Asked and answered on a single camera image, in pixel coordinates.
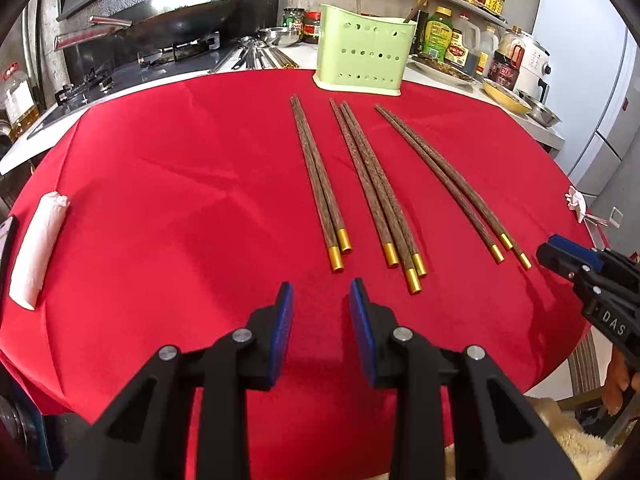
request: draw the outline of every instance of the stove burner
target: stove burner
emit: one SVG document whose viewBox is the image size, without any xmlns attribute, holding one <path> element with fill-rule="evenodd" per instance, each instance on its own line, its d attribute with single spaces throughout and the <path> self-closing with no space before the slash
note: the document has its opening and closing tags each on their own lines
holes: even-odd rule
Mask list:
<svg viewBox="0 0 640 480">
<path fill-rule="evenodd" d="M 198 40 L 190 43 L 174 44 L 167 48 L 162 48 L 159 52 L 145 56 L 142 52 L 138 53 L 138 64 L 142 68 L 148 66 L 161 66 L 165 63 L 180 61 L 181 59 L 189 59 L 199 56 L 205 52 L 216 50 L 220 47 L 220 34 L 214 32 Z"/>
<path fill-rule="evenodd" d="M 99 86 L 102 92 L 108 92 L 113 88 L 113 79 L 111 78 L 112 70 L 111 63 L 102 65 L 98 70 L 91 68 L 80 84 L 64 85 L 62 90 L 56 93 L 56 102 L 58 105 L 63 105 L 74 97 L 83 95 L 82 102 L 86 104 L 87 98 L 84 93 L 96 86 Z"/>
</svg>

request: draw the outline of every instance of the red tablecloth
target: red tablecloth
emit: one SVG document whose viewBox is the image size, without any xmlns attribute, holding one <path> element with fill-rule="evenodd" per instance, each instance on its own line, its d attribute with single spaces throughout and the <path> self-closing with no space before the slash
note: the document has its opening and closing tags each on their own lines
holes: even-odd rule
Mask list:
<svg viewBox="0 0 640 480">
<path fill-rule="evenodd" d="M 500 108 L 452 92 L 405 82 L 399 98 L 337 94 L 311 75 L 214 75 L 132 94 L 89 110 L 51 150 L 15 203 L 14 257 L 67 152 L 57 191 L 71 208 L 36 311 L 5 296 L 0 325 L 2 361 L 41 409 L 95 420 L 160 346 L 211 345 L 287 280 L 295 314 L 282 377 L 271 393 L 248 394 L 254 478 L 361 479 L 388 470 L 395 400 L 360 370 L 347 305 L 354 277 L 434 344 L 484 346 L 522 390 L 571 353 L 586 322 L 571 286 L 534 253 L 554 233 L 590 239 L 566 208 L 567 177 L 537 143 Z M 341 275 L 329 268 L 294 92 L 353 243 Z M 430 270 L 417 296 L 385 266 L 329 97 L 351 104 L 414 229 Z M 375 103 L 465 175 L 532 270 L 513 253 L 494 263 Z"/>
</svg>

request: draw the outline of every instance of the white plastic piece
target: white plastic piece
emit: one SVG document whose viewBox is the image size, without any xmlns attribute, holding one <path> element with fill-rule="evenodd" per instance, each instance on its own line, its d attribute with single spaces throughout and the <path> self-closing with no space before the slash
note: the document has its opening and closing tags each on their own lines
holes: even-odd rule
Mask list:
<svg viewBox="0 0 640 480">
<path fill-rule="evenodd" d="M 598 216 L 594 216 L 592 214 L 587 213 L 587 204 L 584 201 L 584 196 L 580 191 L 575 189 L 574 186 L 569 186 L 569 192 L 565 195 L 567 204 L 571 211 L 575 211 L 575 215 L 578 218 L 578 224 L 583 220 L 588 220 L 593 224 L 601 225 L 603 227 L 615 227 L 616 229 L 620 228 L 620 224 L 622 223 L 622 211 L 617 207 L 614 207 L 611 210 L 611 215 L 609 216 L 609 220 L 605 220 L 604 218 L 600 218 Z"/>
<path fill-rule="evenodd" d="M 9 297 L 27 310 L 35 310 L 68 206 L 69 199 L 64 195 L 55 191 L 44 195 L 22 240 L 11 274 Z"/>
</svg>

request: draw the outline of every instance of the green bottle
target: green bottle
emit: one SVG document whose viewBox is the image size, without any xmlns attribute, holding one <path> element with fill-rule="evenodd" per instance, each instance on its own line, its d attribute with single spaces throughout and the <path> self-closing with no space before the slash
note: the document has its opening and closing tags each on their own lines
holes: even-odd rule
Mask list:
<svg viewBox="0 0 640 480">
<path fill-rule="evenodd" d="M 446 7 L 438 7 L 435 14 L 427 20 L 422 52 L 433 59 L 444 61 L 444 55 L 449 48 L 452 35 L 451 10 Z"/>
</svg>

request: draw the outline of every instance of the gold chopstick tip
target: gold chopstick tip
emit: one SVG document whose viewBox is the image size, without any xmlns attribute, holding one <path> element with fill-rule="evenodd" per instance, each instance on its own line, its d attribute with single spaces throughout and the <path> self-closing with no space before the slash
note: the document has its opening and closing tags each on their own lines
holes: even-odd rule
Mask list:
<svg viewBox="0 0 640 480">
<path fill-rule="evenodd" d="M 384 244 L 382 247 L 383 251 L 385 251 L 385 260 L 386 266 L 390 269 L 393 269 L 400 265 L 400 260 L 398 259 L 398 253 L 396 253 L 396 247 L 392 243 Z"/>
<path fill-rule="evenodd" d="M 513 244 L 511 243 L 511 240 L 509 240 L 509 237 L 505 233 L 502 233 L 500 235 L 500 241 L 504 245 L 504 248 L 507 249 L 508 251 L 511 251 L 513 249 Z"/>
<path fill-rule="evenodd" d="M 329 247 L 329 261 L 331 262 L 331 270 L 333 272 L 342 272 L 344 265 L 342 264 L 342 257 L 340 256 L 340 248 L 335 245 Z"/>
<path fill-rule="evenodd" d="M 529 270 L 531 267 L 533 267 L 525 253 L 520 253 L 518 255 L 518 259 L 520 260 L 520 263 L 522 264 L 525 270 Z"/>
<path fill-rule="evenodd" d="M 411 259 L 414 261 L 415 272 L 419 278 L 424 278 L 427 275 L 427 267 L 424 266 L 424 261 L 420 253 L 412 254 Z"/>
<path fill-rule="evenodd" d="M 504 256 L 502 256 L 502 253 L 496 244 L 489 247 L 489 250 L 491 251 L 491 256 L 494 257 L 495 263 L 501 264 L 504 261 Z"/>
<path fill-rule="evenodd" d="M 347 229 L 338 229 L 335 232 L 335 235 L 338 238 L 338 245 L 340 245 L 340 251 L 343 253 L 351 252 L 351 241 L 349 240 L 349 235 L 347 234 Z"/>
<path fill-rule="evenodd" d="M 405 274 L 407 285 L 409 285 L 409 294 L 418 294 L 422 290 L 420 279 L 415 269 L 407 269 Z"/>
</svg>

